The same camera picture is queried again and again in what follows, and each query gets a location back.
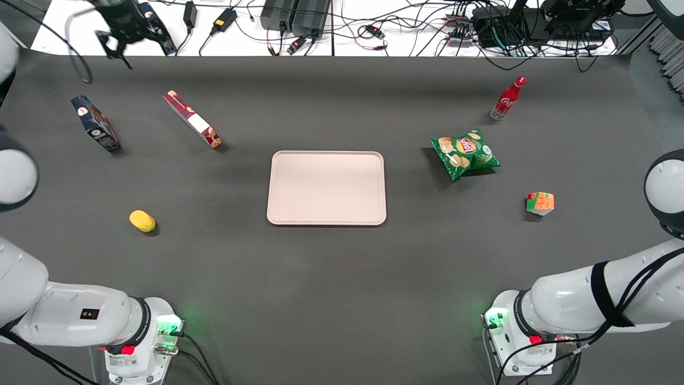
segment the green chips bag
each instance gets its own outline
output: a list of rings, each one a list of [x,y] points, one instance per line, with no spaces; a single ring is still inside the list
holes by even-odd
[[[468,170],[501,166],[478,129],[457,138],[430,138],[430,142],[449,171],[451,180],[456,180]]]

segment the green led light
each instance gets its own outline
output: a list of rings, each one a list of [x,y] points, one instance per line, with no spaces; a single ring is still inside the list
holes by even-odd
[[[181,319],[175,314],[159,316],[157,329],[160,332],[175,332],[181,328]]]
[[[485,319],[489,321],[490,325],[503,326],[504,318],[508,315],[508,311],[503,308],[491,308],[485,314]]]

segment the gray table surface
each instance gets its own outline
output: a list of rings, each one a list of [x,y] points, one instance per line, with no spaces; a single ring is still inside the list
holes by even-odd
[[[503,72],[481,59],[131,58],[129,71],[89,58],[88,86],[67,58],[23,52],[0,123],[33,153],[40,187],[0,215],[0,232],[53,281],[167,299],[235,385],[485,385],[479,314],[498,293],[668,239],[642,196],[661,149],[628,60],[580,74],[572,60]],[[522,97],[494,124],[488,111],[517,75]],[[171,111],[169,89],[216,128],[221,151]],[[69,103],[81,93],[123,154],[83,132]],[[475,128],[503,166],[451,182],[428,137]],[[386,223],[269,224],[281,149],[379,151]],[[541,221],[523,207],[539,190],[557,197]],[[157,236],[129,224],[134,209],[157,219]],[[605,337],[577,384],[680,384],[682,331]],[[87,349],[45,350],[90,372]],[[70,383],[12,346],[0,345],[0,368],[3,385]],[[169,385],[201,383],[173,363]]]

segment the white tray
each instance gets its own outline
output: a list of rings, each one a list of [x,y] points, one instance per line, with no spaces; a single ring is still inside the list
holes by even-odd
[[[274,225],[373,226],[385,221],[384,160],[374,151],[278,151],[271,163]]]

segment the coca-cola bottle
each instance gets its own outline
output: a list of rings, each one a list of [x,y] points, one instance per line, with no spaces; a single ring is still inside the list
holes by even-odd
[[[508,110],[510,110],[515,101],[518,100],[518,96],[520,96],[520,89],[524,85],[525,78],[520,76],[518,79],[516,79],[512,86],[503,91],[503,94],[501,94],[501,97],[499,97],[499,101],[489,114],[492,116],[492,119],[500,121],[504,116],[506,116]]]

